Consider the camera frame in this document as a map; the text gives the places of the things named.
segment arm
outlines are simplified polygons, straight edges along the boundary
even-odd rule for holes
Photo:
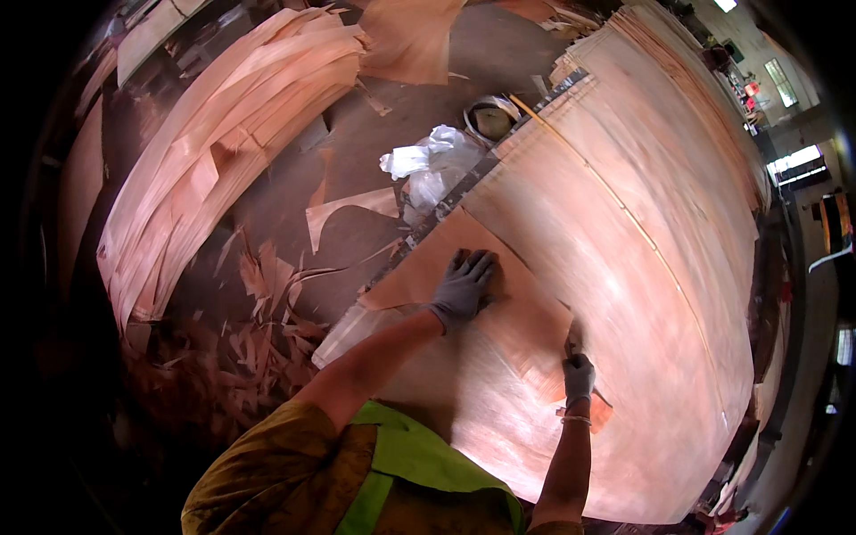
[[[565,414],[589,417],[591,402],[578,399]],[[532,511],[530,529],[553,520],[580,523],[588,495],[591,471],[591,439],[589,425],[570,419],[562,428],[562,437],[553,454],[541,497]]]
[[[591,393],[594,390],[594,366],[583,354],[571,354],[562,362],[565,371],[567,411],[562,419],[562,436],[544,479],[541,497],[532,511],[532,529],[546,522],[565,520],[582,522],[591,472]]]
[[[440,319],[424,308],[350,348],[321,370],[294,399],[317,405],[330,417],[336,432],[342,432],[408,357],[442,334]]]
[[[336,432],[380,390],[407,359],[435,338],[475,318],[494,271],[494,255],[476,251],[452,257],[433,302],[398,324],[369,336],[330,363],[295,396],[323,410]]]

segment forearm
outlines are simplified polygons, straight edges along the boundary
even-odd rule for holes
[[[591,402],[576,401],[566,414],[589,418]],[[541,497],[532,511],[530,528],[553,520],[580,522],[588,495],[591,472],[591,436],[589,425],[570,419],[562,428],[556,453],[547,470]]]
[[[317,405],[341,432],[410,356],[442,333],[437,316],[420,310],[350,348],[294,398]]]

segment green vest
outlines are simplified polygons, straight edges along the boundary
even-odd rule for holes
[[[451,448],[434,431],[374,401],[367,402],[351,424],[377,425],[377,442],[372,470],[336,528],[336,535],[372,533],[393,478],[445,492],[502,489],[514,531],[524,532],[523,508],[511,489]]]

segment wood veneer sheet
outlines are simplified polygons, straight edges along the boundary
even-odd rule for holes
[[[321,245],[321,231],[324,229],[327,219],[333,215],[334,211],[345,206],[359,206],[382,216],[398,217],[398,204],[395,202],[395,190],[392,187],[385,187],[384,189],[368,193],[360,193],[359,195],[346,197],[345,199],[333,200],[323,205],[310,206],[306,208],[306,224],[309,227],[312,254],[318,252],[318,248]]]
[[[487,290],[496,296],[496,302],[476,317],[473,327],[496,342],[541,402],[563,399],[562,358],[571,312],[541,286],[511,250],[460,207],[364,294],[360,304],[380,310],[431,302],[449,260],[459,248],[492,251],[499,265]]]
[[[360,26],[370,38],[360,73],[407,84],[449,84],[449,31],[461,0],[373,0]]]
[[[743,128],[737,100],[723,91],[702,63],[698,49],[688,47],[661,15],[671,17],[662,6],[645,1],[622,7],[609,19],[609,25],[654,58],[687,95],[689,108],[698,113],[710,131],[710,139],[725,157],[722,163],[734,178],[734,186],[743,192],[751,209],[766,211],[770,182],[757,147]]]
[[[602,78],[540,115],[645,226],[687,299],[583,160],[535,121],[495,149],[501,162],[461,204],[583,327],[615,408],[592,441],[586,515],[668,524],[704,490],[749,401],[755,231],[704,126],[669,106],[681,98],[674,84],[607,30],[586,56]]]

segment olive shirt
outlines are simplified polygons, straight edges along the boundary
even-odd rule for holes
[[[320,408],[289,401],[235,441],[193,487],[181,512],[186,535],[331,535],[372,469],[376,425],[341,435]],[[396,478],[374,533],[502,533],[514,530],[500,489],[443,492]],[[549,522],[531,535],[581,535]]]

